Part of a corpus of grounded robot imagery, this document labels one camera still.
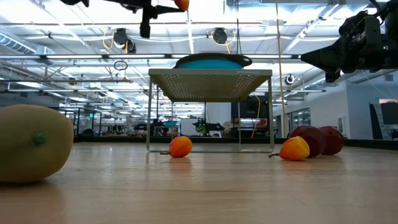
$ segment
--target yellow cable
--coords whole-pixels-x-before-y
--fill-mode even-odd
[[[212,41],[213,41],[216,45],[226,46],[226,50],[228,51],[229,54],[231,54],[231,52],[229,51],[228,45],[229,45],[229,44],[232,44],[232,43],[235,41],[236,33],[234,32],[234,38],[233,38],[229,43],[225,43],[225,44],[219,44],[219,43],[217,43],[217,42],[214,40],[213,34],[214,34],[214,31],[211,32],[211,39],[212,39]]]
[[[260,118],[260,109],[261,109],[261,100],[260,100],[260,98],[259,98],[255,93],[253,93],[253,95],[254,95],[254,96],[257,98],[257,100],[259,101],[259,111],[257,112],[257,119],[259,119],[259,118]],[[257,122],[256,122],[256,124],[254,125],[253,132],[251,133],[251,138],[253,138],[254,132],[256,132],[256,127],[257,127]]]
[[[126,40],[126,49],[124,50],[124,52],[125,52],[126,54],[129,53],[128,47],[129,47],[129,42],[128,42],[128,40]]]
[[[106,48],[106,49],[112,49],[112,47],[113,47],[113,37],[114,37],[114,32],[112,33],[112,42],[111,42],[111,46],[110,47],[108,47],[106,44],[105,44],[105,35],[106,35],[106,31],[104,32],[104,39],[102,40],[102,44],[104,45],[104,47]]]
[[[281,60],[282,49],[280,48],[278,0],[275,0],[275,7],[276,7],[277,32],[278,32],[279,84],[280,84],[280,95],[282,97],[282,117],[284,120],[284,138],[286,138],[285,96],[284,96],[284,87],[282,85],[282,60]]]

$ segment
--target metal table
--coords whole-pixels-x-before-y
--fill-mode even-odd
[[[274,123],[272,122],[272,70],[235,70],[235,69],[149,69],[149,102],[147,133],[150,133],[150,112],[152,104],[152,82],[155,83],[173,103],[238,103],[239,150],[238,153],[264,152],[274,150]],[[268,81],[269,122],[271,151],[250,151],[241,149],[240,101],[245,100],[261,84]],[[149,152],[165,152],[150,149],[150,134],[147,135]]]

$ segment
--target orange object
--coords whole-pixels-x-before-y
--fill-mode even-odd
[[[192,142],[188,137],[176,137],[170,143],[170,155],[174,158],[185,157],[192,151],[192,147]]]
[[[187,11],[189,8],[189,0],[174,0],[174,3],[179,9]]]
[[[282,159],[288,159],[291,161],[300,161],[307,158],[310,155],[310,146],[308,146],[307,142],[304,138],[300,136],[288,139],[279,153],[270,155],[272,156],[280,156]]]

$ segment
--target wooden floor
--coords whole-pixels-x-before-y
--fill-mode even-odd
[[[0,223],[398,223],[398,152],[171,159],[143,144],[80,143],[46,181],[0,185]]]

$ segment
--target blue bowl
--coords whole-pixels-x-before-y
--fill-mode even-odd
[[[190,69],[242,69],[242,66],[236,62],[229,60],[198,60],[195,62],[187,62],[180,68]]]
[[[185,69],[242,69],[252,64],[252,60],[244,55],[202,53],[181,58],[174,68]]]

